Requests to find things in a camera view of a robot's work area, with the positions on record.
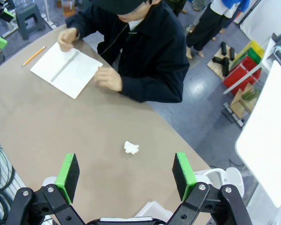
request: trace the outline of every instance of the whiteboard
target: whiteboard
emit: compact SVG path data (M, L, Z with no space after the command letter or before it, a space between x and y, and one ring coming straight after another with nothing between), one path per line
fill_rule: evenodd
M236 152L263 186L275 206L281 206L281 66L274 61L265 86L244 129Z
M259 45L275 33L281 34L281 0L262 0L240 25L249 39Z

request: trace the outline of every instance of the bolt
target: bolt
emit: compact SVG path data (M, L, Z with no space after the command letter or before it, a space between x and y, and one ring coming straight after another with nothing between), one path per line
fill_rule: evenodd
M52 192L52 191L54 191L54 188L49 187L49 188L47 189L47 191L48 191L48 192Z
M226 191L227 193L231 193L232 190L231 190L230 187L226 187L225 191Z
M29 194L28 191L23 191L23 195L24 195L24 196L27 196L28 194Z
M199 185L199 189L200 189L201 191L204 191L204 190L206 189L206 187L205 187L205 185L200 184L200 185Z

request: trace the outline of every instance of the black jacket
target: black jacket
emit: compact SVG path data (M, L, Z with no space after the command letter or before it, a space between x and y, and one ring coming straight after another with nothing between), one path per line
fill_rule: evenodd
M118 16L93 4L66 19L80 38L99 31L104 42L98 53L111 65L120 50L118 73L121 94L139 101L181 102L183 80L189 68L185 35L178 19L162 1L153 5L146 18L133 30Z

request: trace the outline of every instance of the yellow pencil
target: yellow pencil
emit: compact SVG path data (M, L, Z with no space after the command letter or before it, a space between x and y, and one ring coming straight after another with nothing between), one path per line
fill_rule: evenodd
M26 62L24 62L23 66L25 66L27 63L29 63L35 56L37 56L41 51L43 51L46 48L46 46L42 47L38 52L36 52L33 56L30 57Z

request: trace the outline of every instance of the crumpled tissue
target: crumpled tissue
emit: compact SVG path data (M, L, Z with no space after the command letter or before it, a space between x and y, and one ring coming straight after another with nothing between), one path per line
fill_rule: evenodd
M129 141L126 141L124 144L124 149L126 150L126 153L131 153L133 155L139 151L139 147L139 144L132 144Z

